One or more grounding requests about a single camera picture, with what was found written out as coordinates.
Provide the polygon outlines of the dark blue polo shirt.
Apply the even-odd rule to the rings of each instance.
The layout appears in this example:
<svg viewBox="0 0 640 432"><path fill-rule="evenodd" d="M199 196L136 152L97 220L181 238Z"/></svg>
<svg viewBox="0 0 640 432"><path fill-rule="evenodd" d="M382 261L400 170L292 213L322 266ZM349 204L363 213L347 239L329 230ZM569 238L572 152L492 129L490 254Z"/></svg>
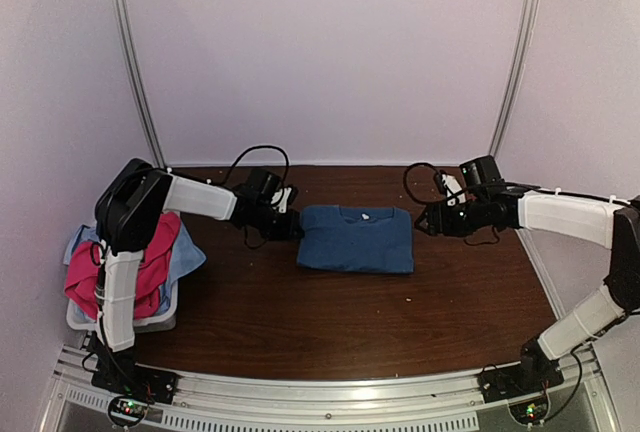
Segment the dark blue polo shirt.
<svg viewBox="0 0 640 432"><path fill-rule="evenodd" d="M297 265L375 274L414 272L412 220L397 207L313 205L300 215Z"/></svg>

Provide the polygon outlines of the red garment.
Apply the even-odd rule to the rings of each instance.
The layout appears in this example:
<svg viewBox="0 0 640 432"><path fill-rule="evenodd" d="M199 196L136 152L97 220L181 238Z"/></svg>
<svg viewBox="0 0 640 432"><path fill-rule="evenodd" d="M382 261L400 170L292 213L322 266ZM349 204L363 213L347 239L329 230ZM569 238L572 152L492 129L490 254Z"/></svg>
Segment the red garment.
<svg viewBox="0 0 640 432"><path fill-rule="evenodd" d="M160 217L138 269L135 320L152 317L161 308L162 289L169 277L172 249L180 229L181 221L175 213L164 213ZM94 243L98 241L94 227L81 226L72 252L66 256L68 269L64 293L90 320L95 320L98 312L94 294L98 279L96 262L99 252L99 247Z"/></svg>

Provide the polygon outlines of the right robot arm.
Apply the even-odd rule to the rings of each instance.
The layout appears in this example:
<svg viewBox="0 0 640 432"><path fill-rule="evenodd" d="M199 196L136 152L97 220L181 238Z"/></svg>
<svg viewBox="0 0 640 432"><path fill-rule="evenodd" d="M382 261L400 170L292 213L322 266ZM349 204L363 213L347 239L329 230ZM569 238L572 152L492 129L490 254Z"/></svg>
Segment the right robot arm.
<svg viewBox="0 0 640 432"><path fill-rule="evenodd" d="M596 291L522 347L512 382L519 392L530 394L550 378L561 357L638 313L639 201L509 182L491 155L467 161L459 170L460 179L435 170L442 197L423 202L414 222L417 230L456 238L485 227L543 231L610 253L609 272Z"/></svg>

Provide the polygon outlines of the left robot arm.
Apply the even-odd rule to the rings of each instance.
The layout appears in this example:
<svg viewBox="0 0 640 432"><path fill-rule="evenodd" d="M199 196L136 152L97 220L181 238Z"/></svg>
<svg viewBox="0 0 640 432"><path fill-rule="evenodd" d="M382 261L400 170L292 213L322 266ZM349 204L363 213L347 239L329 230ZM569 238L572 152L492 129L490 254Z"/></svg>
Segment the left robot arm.
<svg viewBox="0 0 640 432"><path fill-rule="evenodd" d="M254 168L245 182L229 188L175 174L141 160L131 160L95 207L100 259L94 289L97 370L123 396L144 385L135 367L134 308L139 267L160 218L186 213L255 229L267 241L302 238L300 215L291 209L297 190L264 168Z"/></svg>

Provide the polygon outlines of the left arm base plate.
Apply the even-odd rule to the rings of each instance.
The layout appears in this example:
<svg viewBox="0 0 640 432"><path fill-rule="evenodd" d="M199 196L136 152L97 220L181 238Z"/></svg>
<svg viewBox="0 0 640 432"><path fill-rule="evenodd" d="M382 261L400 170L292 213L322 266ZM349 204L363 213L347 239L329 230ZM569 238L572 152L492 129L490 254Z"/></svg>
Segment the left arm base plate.
<svg viewBox="0 0 640 432"><path fill-rule="evenodd" d="M119 372L110 373L97 369L91 384L94 387L133 397L150 404L171 405L176 392L178 375L174 372L136 365L131 380L123 378Z"/></svg>

